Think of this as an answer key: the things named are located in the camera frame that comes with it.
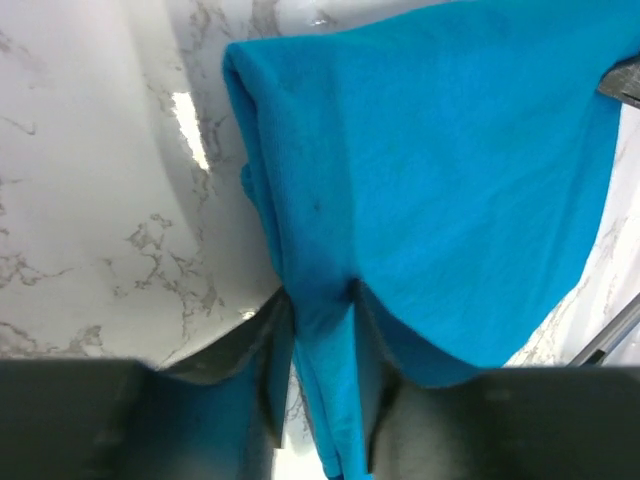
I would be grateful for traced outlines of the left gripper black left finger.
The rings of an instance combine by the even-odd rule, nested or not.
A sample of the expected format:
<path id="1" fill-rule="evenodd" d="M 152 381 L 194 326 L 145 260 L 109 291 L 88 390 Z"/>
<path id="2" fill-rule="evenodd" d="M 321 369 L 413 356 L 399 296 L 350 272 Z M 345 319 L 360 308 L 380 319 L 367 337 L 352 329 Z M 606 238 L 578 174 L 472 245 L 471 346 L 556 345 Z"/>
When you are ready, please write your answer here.
<path id="1" fill-rule="evenodd" d="M 218 340 L 156 370 L 131 359 L 5 359 L 5 479 L 267 479 L 293 350 L 277 291 Z"/>

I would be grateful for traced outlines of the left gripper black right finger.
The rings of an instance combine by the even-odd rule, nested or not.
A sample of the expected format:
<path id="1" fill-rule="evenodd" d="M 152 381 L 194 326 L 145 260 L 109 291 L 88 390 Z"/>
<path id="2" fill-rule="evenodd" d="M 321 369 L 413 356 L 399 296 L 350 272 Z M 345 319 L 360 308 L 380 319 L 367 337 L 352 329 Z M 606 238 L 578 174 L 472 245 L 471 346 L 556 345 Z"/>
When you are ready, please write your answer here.
<path id="1" fill-rule="evenodd" d="M 635 366 L 473 370 L 429 388 L 430 345 L 351 287 L 366 466 L 377 479 L 635 479 Z"/>

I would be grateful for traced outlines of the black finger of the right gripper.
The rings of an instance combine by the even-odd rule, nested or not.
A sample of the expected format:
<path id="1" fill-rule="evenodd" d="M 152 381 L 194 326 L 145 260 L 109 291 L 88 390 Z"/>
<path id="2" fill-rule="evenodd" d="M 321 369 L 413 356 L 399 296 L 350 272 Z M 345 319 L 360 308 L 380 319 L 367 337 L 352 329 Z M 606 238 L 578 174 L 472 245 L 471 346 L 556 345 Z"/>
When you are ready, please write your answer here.
<path id="1" fill-rule="evenodd" d="M 640 55 L 616 63 L 601 79 L 598 92 L 640 108 Z"/>

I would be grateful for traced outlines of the blue t shirt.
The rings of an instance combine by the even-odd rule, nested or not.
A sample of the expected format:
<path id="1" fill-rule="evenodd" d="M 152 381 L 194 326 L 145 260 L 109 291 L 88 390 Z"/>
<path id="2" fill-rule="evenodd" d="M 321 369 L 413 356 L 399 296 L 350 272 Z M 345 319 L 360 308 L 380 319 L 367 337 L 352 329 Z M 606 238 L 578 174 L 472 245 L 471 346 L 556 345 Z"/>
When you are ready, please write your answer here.
<path id="1" fill-rule="evenodd" d="M 582 275 L 620 118 L 598 85 L 638 50 L 635 1 L 455 1 L 227 47 L 327 477 L 367 477 L 350 284 L 419 383 L 504 365 Z"/>

